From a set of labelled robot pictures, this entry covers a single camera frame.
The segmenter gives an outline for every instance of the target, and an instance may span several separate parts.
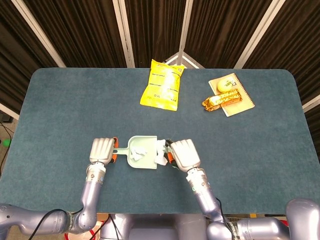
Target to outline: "curtain fold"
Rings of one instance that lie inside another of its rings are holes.
[[[111,0],[24,2],[67,67],[127,67]]]
[[[125,0],[136,68],[179,51],[185,6],[186,0]]]
[[[285,1],[244,68],[287,69],[302,104],[319,95],[320,1]]]
[[[205,68],[233,68],[270,3],[194,1],[184,51]]]
[[[57,67],[11,1],[0,1],[0,103],[19,114],[32,74]]]
[[[320,162],[320,105],[305,113],[313,144]]]

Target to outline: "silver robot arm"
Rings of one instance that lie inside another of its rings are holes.
[[[192,140],[177,141],[170,147],[178,168],[187,173],[202,213],[212,221],[206,230],[209,240],[320,240],[320,206],[309,199],[294,199],[287,204],[290,229],[274,217],[226,223],[206,173],[199,168],[200,159]]]
[[[90,153],[91,164],[82,191],[83,209],[72,214],[63,210],[54,211],[41,223],[36,235],[84,233],[97,222],[97,203],[106,173],[105,166],[112,160],[113,138],[96,138]],[[44,211],[31,211],[10,204],[0,204],[0,240],[7,239],[11,226],[18,226],[25,235],[31,235],[40,220],[47,214]]]

